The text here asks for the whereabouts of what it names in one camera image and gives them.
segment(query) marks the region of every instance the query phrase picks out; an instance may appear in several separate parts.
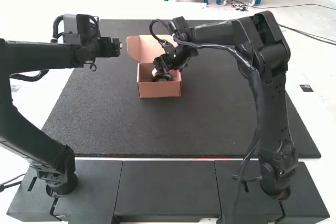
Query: cable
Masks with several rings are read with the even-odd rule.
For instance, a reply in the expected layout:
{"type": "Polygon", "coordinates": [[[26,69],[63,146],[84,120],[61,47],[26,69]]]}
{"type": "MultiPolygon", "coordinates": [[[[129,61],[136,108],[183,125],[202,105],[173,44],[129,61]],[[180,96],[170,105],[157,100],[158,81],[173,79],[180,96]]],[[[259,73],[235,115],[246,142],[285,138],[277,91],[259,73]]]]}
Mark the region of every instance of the cable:
{"type": "Polygon", "coordinates": [[[324,38],[324,37],[321,37],[321,36],[317,36],[317,35],[314,35],[314,34],[309,34],[309,33],[306,33],[305,31],[300,31],[300,30],[297,30],[297,29],[294,29],[294,28],[290,28],[288,26],[284,26],[284,25],[281,25],[281,24],[278,24],[279,26],[283,27],[283,28],[286,28],[288,30],[291,30],[291,31],[295,31],[296,33],[299,33],[301,35],[304,35],[304,36],[307,36],[309,38],[312,38],[312,39],[315,39],[317,41],[320,41],[320,42],[324,42],[324,43],[327,43],[327,44],[331,44],[333,46],[336,46],[336,41],[335,40],[332,40],[332,39],[328,39],[328,38],[324,38]]]}
{"type": "Polygon", "coordinates": [[[260,141],[260,132],[263,129],[263,125],[264,125],[264,114],[265,114],[264,94],[262,91],[263,89],[262,89],[260,74],[256,69],[254,69],[254,71],[251,72],[251,79],[249,81],[251,81],[250,86],[252,88],[252,92],[256,100],[257,128],[255,129],[254,136],[250,144],[250,147],[247,151],[247,154],[245,158],[243,159],[243,161],[241,162],[239,170],[238,170],[235,199],[234,199],[234,202],[232,204],[232,207],[231,207],[231,210],[228,216],[229,224],[234,223],[234,215],[235,215],[236,208],[237,208],[238,201],[239,201],[240,187],[243,181],[244,173],[247,168],[250,157],[260,141]]]}
{"type": "MultiPolygon", "coordinates": [[[[233,180],[237,180],[238,179],[238,175],[232,175],[232,178],[233,178],[233,180]]],[[[260,181],[262,179],[263,179],[262,176],[258,176],[258,177],[255,177],[255,178],[243,178],[242,181],[249,183],[249,182],[260,181]]]]}
{"type": "Polygon", "coordinates": [[[40,80],[48,72],[49,72],[49,70],[42,70],[42,71],[40,71],[40,73],[38,73],[35,76],[26,76],[24,74],[15,73],[15,74],[10,75],[9,78],[15,79],[15,80],[20,80],[20,81],[34,82],[34,81],[40,80]]]}
{"type": "Polygon", "coordinates": [[[22,176],[25,176],[25,175],[26,175],[26,174],[23,173],[23,174],[21,174],[21,175],[15,177],[15,178],[10,179],[9,181],[6,181],[6,182],[0,184],[0,186],[3,186],[3,185],[5,185],[5,184],[8,184],[9,182],[12,182],[12,181],[14,181],[14,180],[16,180],[16,179],[18,179],[18,178],[20,178],[20,177],[22,177],[22,176]]]}
{"type": "Polygon", "coordinates": [[[154,39],[156,39],[156,40],[157,40],[158,42],[160,42],[160,43],[165,43],[165,40],[164,40],[164,39],[160,39],[160,38],[154,33],[154,31],[153,31],[153,26],[154,26],[155,23],[160,23],[161,25],[163,25],[164,28],[166,28],[166,30],[168,31],[168,33],[171,34],[170,29],[169,29],[169,26],[168,26],[164,21],[162,21],[162,20],[160,20],[160,19],[158,19],[158,18],[152,20],[151,23],[149,24],[149,32],[150,32],[150,34],[154,37],[154,39]]]}
{"type": "Polygon", "coordinates": [[[335,8],[319,5],[319,4],[301,4],[301,5],[284,5],[284,6],[270,6],[270,7],[255,7],[255,6],[247,6],[255,9],[271,9],[271,8],[286,8],[286,7],[297,7],[297,6],[307,6],[307,5],[314,5],[314,6],[320,6],[331,10],[336,10],[335,8]]]}
{"type": "Polygon", "coordinates": [[[10,188],[10,187],[13,187],[13,186],[20,185],[20,184],[22,183],[22,180],[21,180],[21,181],[14,182],[14,183],[9,184],[9,185],[7,185],[7,184],[8,184],[9,182],[12,182],[12,181],[14,181],[14,180],[16,180],[16,179],[18,179],[18,178],[24,176],[24,175],[25,175],[25,174],[21,174],[21,175],[15,177],[15,178],[10,179],[9,181],[6,181],[6,182],[0,184],[0,193],[1,193],[2,191],[4,191],[5,189],[7,189],[7,188],[10,188]]]}
{"type": "Polygon", "coordinates": [[[249,6],[249,5],[246,5],[244,2],[241,2],[241,1],[235,1],[235,2],[241,3],[241,4],[243,4],[245,7],[250,7],[250,8],[255,8],[255,9],[286,8],[286,7],[297,7],[297,6],[313,5],[313,6],[324,7],[324,8],[331,9],[331,10],[336,10],[335,8],[332,8],[332,7],[329,7],[329,6],[325,6],[325,5],[319,5],[319,4],[301,4],[301,5],[284,5],[284,6],[270,6],[270,7],[255,7],[255,6],[249,6]]]}

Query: black robotic arm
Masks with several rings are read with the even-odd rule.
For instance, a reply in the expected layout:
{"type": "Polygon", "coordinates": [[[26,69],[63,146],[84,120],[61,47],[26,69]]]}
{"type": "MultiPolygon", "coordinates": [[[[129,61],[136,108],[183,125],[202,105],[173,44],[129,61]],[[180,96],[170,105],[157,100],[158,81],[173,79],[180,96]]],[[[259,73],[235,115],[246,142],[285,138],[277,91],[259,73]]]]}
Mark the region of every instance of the black robotic arm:
{"type": "Polygon", "coordinates": [[[290,177],[298,165],[285,99],[290,50],[273,14],[262,12],[195,27],[190,27],[183,17],[173,19],[168,25],[157,19],[153,20],[150,32],[165,50],[165,54],[154,60],[156,76],[172,69],[182,70],[193,56],[197,56],[198,49],[226,50],[235,56],[238,69],[252,89],[258,117],[253,141],[235,178],[240,185],[247,162],[258,145],[263,191],[277,199],[288,198],[290,177]],[[166,27],[178,44],[176,47],[153,33],[155,23],[166,27]]]}
{"type": "Polygon", "coordinates": [[[25,158],[37,170],[37,177],[47,183],[53,197],[69,194],[76,187],[75,154],[67,145],[53,140],[13,106],[9,78],[38,80],[49,69],[94,66],[96,58],[117,57],[118,39],[101,37],[99,21],[89,15],[63,15],[54,23],[51,43],[5,41],[0,39],[0,145],[25,158]],[[64,32],[58,33],[60,21],[64,32]],[[57,44],[63,37],[64,44],[57,44]],[[36,78],[22,72],[40,71],[36,78]]]}

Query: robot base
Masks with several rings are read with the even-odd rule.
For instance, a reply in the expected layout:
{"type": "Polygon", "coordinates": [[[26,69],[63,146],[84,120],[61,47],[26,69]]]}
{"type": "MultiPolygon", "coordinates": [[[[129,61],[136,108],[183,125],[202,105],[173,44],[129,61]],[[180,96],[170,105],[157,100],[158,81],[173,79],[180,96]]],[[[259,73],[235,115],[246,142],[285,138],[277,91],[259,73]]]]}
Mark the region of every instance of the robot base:
{"type": "MultiPolygon", "coordinates": [[[[45,182],[29,169],[7,214],[20,221],[70,224],[120,222],[198,222],[225,224],[234,197],[239,161],[83,161],[76,160],[78,186],[64,198],[51,198],[45,182]]],[[[251,161],[245,177],[259,174],[251,161]]],[[[258,182],[241,187],[235,223],[315,224],[328,211],[303,162],[291,181],[291,196],[278,201],[258,182]]]]}

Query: box flap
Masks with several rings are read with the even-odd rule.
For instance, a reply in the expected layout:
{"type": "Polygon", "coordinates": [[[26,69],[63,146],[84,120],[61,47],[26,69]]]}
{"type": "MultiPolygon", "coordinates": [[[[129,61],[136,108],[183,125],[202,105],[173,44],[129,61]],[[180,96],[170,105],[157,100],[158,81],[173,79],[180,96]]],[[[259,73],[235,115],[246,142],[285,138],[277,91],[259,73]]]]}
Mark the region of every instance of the box flap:
{"type": "MultiPolygon", "coordinates": [[[[177,46],[170,35],[158,35],[158,37],[177,46]]],[[[127,37],[126,43],[128,55],[140,63],[153,63],[154,58],[164,54],[163,48],[152,35],[130,36],[127,37]]]]}

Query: cardboard box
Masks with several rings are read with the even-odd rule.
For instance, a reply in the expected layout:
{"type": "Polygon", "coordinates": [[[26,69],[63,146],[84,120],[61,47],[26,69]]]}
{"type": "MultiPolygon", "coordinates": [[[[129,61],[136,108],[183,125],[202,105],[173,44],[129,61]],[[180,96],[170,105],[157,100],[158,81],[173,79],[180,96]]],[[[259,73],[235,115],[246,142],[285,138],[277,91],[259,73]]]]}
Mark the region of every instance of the cardboard box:
{"type": "MultiPolygon", "coordinates": [[[[176,46],[169,35],[158,35],[176,46]]],[[[170,71],[173,81],[152,82],[154,58],[164,54],[164,50],[151,35],[131,36],[126,39],[128,55],[138,62],[137,85],[140,98],[180,97],[182,79],[179,71],[170,71]]]]}

